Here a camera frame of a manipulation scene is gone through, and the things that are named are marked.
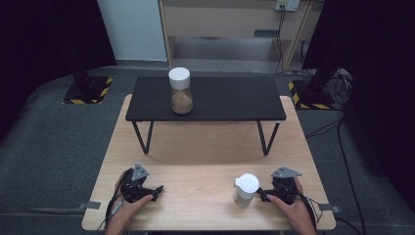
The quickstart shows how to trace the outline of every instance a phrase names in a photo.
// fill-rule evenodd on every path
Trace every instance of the table leg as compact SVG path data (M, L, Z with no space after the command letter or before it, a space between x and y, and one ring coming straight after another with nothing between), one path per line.
M146 145L144 145L144 141L143 141L143 138L141 137L140 130L138 129L137 122L132 121L132 125L134 126L135 133L137 134L138 141L140 141L141 148L143 149L144 154L147 155L149 153L149 150L150 150L150 142L152 140L154 122L150 121L150 128L149 128L149 133L147 135L147 144Z
M274 142L275 134L277 133L278 126L280 126L280 122L275 123L274 130L272 131L272 135L271 135L271 138L269 139L268 146L266 146L265 144L265 137L263 136L262 125L260 124L260 121L257 120L256 124L258 126L259 138L260 138L260 143L262 145L263 155L266 156L268 155L269 150L271 149L272 143Z

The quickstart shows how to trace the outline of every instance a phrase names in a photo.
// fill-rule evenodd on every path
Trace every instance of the white container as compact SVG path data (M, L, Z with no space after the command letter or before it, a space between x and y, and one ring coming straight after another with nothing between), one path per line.
M253 200L256 190L259 188L259 180L251 173L245 173L235 179L234 201L240 207L247 207Z
M193 109L190 89L190 72L185 68L174 68L168 73L171 86L171 108L179 115L186 115Z

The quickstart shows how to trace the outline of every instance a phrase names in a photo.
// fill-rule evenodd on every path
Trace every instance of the gray carpet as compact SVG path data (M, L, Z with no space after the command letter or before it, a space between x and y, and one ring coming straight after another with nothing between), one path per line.
M132 92L135 77L163 75L167 74L167 71L99 69L90 73L108 75L114 79L102 104L63 105L63 97L72 83L70 76L40 86L36 89L38 98L36 99L35 93L28 98L28 104L24 106L21 117L12 127L8 137L0 143L1 210L76 209L79 203L87 202L107 151L123 99ZM258 79L264 76L248 72L194 72L193 75L254 76ZM284 75L272 76L275 77L280 94L288 96L291 96L288 81L294 78L305 79ZM340 119L343 113L298 111L298 115L304 133L308 134ZM373 176L365 167L346 124L341 127L341 136L364 215L366 234L415 234L414 213L405 205L386 178ZM308 138L307 141L330 203L342 210L336 216L349 221L361 231L337 129ZM2 212L0 234L96 234L84 231L81 221L82 214ZM275 231L221 234L275 234ZM349 226L338 222L334 230L326 231L325 234L356 233Z

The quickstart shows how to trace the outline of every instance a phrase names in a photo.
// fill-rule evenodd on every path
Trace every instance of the black curtain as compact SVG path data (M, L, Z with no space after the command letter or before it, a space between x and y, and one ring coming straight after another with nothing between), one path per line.
M409 183L415 181L414 9L412 0L326 0L303 68L320 69L330 45L339 43L336 35L342 36L331 53L353 78L347 104L356 118L350 123L358 123L353 125L359 128L353 130L358 144L365 157L375 156L382 174L415 211Z
M0 140L36 87L71 73L42 1L2 0L0 4ZM84 69L115 65L97 1L49 3Z

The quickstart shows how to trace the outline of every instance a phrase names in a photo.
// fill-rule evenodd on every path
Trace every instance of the finger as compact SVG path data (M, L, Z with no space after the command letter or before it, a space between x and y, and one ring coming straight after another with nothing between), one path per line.
M271 203L275 204L283 212L286 210L286 207L288 206L281 199L279 199L278 197L275 197L274 195L267 194L266 198L268 198L269 201L271 201Z
M142 199L138 200L137 202L135 202L134 208L136 208L136 210L140 210L142 207L144 207L147 203L149 203L150 201L152 201L154 198L153 195L147 195L146 197L143 197Z
M297 177L294 177L294 182L296 183L297 189L302 193L302 186L301 186L300 181Z

